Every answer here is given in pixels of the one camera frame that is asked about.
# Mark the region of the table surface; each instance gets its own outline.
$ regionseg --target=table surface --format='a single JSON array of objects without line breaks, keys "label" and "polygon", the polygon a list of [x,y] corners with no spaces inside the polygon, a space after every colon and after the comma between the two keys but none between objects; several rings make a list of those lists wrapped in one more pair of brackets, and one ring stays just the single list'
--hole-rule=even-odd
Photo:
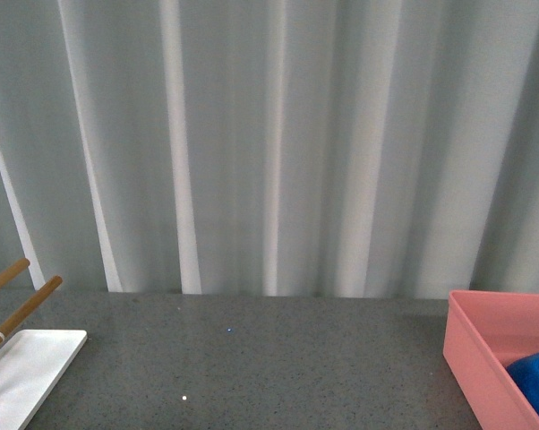
[{"label": "table surface", "polygon": [[[30,295],[0,292],[0,322]],[[55,292],[21,329],[89,338],[29,429],[478,429],[444,300]]]}]

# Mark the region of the pink container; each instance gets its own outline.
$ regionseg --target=pink container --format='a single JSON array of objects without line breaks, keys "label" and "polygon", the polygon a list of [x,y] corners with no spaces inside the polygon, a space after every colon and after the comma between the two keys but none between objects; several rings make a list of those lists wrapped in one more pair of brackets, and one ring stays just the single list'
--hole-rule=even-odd
[{"label": "pink container", "polygon": [[505,367],[539,352],[539,294],[451,291],[443,354],[483,429],[538,429]]}]

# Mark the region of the white plastic base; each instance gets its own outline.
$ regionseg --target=white plastic base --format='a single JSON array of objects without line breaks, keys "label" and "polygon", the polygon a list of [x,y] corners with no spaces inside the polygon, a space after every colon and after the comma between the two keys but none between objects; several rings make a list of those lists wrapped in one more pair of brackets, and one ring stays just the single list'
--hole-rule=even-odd
[{"label": "white plastic base", "polygon": [[87,339],[83,330],[22,330],[0,349],[0,429],[22,429]]}]

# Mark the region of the white curtain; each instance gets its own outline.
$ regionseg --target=white curtain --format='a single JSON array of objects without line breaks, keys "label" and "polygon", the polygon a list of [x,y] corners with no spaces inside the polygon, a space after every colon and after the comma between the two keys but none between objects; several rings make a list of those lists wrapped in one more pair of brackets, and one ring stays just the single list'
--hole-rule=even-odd
[{"label": "white curtain", "polygon": [[539,292],[539,0],[0,2],[0,270]]}]

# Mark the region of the gray countertop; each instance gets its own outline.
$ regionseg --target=gray countertop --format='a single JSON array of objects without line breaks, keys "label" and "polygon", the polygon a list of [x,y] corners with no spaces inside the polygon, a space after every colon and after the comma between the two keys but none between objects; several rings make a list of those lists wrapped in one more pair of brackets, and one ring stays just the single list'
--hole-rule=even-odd
[{"label": "gray countertop", "polygon": [[[0,292],[0,322],[30,292]],[[87,343],[29,429],[478,429],[447,303],[55,292],[22,328]]]}]

